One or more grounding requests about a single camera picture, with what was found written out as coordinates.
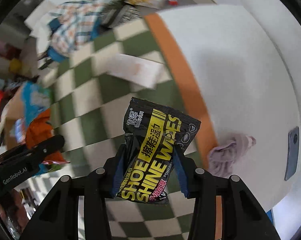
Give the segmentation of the white paper packet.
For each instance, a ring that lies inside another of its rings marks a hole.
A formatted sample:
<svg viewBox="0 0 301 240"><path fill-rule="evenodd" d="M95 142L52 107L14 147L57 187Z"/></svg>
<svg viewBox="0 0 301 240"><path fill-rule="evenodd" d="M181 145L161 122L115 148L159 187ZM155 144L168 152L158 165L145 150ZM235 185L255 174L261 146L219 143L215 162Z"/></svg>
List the white paper packet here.
<svg viewBox="0 0 301 240"><path fill-rule="evenodd" d="M125 54L116 54L105 62L107 74L154 89L164 68L162 63Z"/></svg>

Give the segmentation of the white folding bed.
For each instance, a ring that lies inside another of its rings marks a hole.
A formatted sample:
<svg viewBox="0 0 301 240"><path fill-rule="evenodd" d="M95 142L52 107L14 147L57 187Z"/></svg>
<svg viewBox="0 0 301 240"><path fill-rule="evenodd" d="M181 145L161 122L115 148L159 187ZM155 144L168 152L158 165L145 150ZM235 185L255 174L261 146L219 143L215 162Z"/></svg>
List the white folding bed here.
<svg viewBox="0 0 301 240"><path fill-rule="evenodd" d="M30 36L35 38L38 56L42 55L50 45L52 31L49 23L54 19L50 12L56 8L57 6L50 0L44 0L24 21L24 24L31 29Z"/></svg>

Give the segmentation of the plaid blanket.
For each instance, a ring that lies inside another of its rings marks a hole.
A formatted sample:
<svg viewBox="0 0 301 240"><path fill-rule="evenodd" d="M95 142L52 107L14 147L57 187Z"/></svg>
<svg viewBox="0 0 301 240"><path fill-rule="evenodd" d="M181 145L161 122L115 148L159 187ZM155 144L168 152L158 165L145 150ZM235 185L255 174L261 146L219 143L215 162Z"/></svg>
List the plaid blanket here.
<svg viewBox="0 0 301 240"><path fill-rule="evenodd" d="M105 7L114 0L72 0L48 12L51 31L47 55L55 62L68 58L74 51L98 36L97 27Z"/></svg>

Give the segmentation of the white low table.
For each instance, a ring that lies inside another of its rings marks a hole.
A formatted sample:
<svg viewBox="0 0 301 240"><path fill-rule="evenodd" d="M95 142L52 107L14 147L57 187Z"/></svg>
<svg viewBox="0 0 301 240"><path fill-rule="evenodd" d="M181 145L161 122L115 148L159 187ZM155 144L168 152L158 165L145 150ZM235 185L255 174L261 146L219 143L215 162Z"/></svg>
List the white low table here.
<svg viewBox="0 0 301 240"><path fill-rule="evenodd" d="M294 239L301 230L301 95L288 63L244 7L191 5L152 14L168 23L190 63L217 144L236 133L256 139L234 173L273 211L280 238ZM288 133L297 126L297 170L285 181Z"/></svg>

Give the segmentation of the green white checkered mat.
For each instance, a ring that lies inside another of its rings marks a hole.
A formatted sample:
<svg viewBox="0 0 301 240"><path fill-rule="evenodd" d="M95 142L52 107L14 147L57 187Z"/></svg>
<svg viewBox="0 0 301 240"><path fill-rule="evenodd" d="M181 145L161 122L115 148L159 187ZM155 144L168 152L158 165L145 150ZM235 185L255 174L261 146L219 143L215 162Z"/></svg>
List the green white checkered mat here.
<svg viewBox="0 0 301 240"><path fill-rule="evenodd" d="M163 63L155 89L107 74L106 61L119 53ZM115 155L124 142L123 118L133 96L201 120L201 129L185 154L198 166L208 167L206 156L217 146L217 139L204 99L200 99L199 81L168 23L158 14L108 31L49 76L42 83L52 91L52 122L65 137L63 155L70 164L29 180L40 202L62 175L87 175ZM169 203L165 205L106 200L113 239L187 239L195 200L184 198L175 171L166 189Z"/></svg>

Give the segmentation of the black shoe shine wipes packet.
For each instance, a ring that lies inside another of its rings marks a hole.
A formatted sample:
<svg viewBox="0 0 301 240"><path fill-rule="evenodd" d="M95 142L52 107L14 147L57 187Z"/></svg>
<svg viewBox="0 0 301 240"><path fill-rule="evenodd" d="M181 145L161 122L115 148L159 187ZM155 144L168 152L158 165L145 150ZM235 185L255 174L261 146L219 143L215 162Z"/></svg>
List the black shoe shine wipes packet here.
<svg viewBox="0 0 301 240"><path fill-rule="evenodd" d="M116 196L143 204L166 203L174 150L185 152L200 126L199 120L177 109L131 98L123 120L126 149Z"/></svg>

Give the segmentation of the orange wipes packet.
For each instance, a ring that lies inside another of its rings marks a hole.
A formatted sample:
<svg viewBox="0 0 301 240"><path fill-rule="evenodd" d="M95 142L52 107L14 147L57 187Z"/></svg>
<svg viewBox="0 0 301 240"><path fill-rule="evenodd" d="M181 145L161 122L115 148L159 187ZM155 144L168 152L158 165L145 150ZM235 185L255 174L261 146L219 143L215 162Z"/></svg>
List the orange wipes packet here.
<svg viewBox="0 0 301 240"><path fill-rule="evenodd" d="M26 130L26 146L32 148L39 143L50 139L54 135L54 129L50 123L51 109L48 108L45 111L41 112L28 126ZM55 151L50 153L44 158L42 162L46 165L51 164L67 164L60 151Z"/></svg>

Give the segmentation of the lilac cloth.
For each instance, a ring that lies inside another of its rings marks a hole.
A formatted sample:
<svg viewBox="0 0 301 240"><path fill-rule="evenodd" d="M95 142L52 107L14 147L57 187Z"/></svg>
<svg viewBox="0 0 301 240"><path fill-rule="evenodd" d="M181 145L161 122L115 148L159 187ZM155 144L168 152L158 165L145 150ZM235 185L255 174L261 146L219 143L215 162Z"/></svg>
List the lilac cloth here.
<svg viewBox="0 0 301 240"><path fill-rule="evenodd" d="M255 145L253 136L235 134L226 144L214 147L208 155L210 174L229 178L233 174L233 165Z"/></svg>

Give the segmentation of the cardboard box with blue print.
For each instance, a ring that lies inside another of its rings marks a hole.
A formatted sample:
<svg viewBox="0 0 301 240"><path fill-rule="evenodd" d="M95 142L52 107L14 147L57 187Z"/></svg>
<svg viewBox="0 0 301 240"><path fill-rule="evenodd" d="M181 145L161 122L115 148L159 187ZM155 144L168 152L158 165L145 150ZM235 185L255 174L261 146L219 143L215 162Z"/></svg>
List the cardboard box with blue print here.
<svg viewBox="0 0 301 240"><path fill-rule="evenodd" d="M31 81L24 82L6 104L0 124L4 132L4 145L8 150L23 144L31 122L51 105L48 88Z"/></svg>

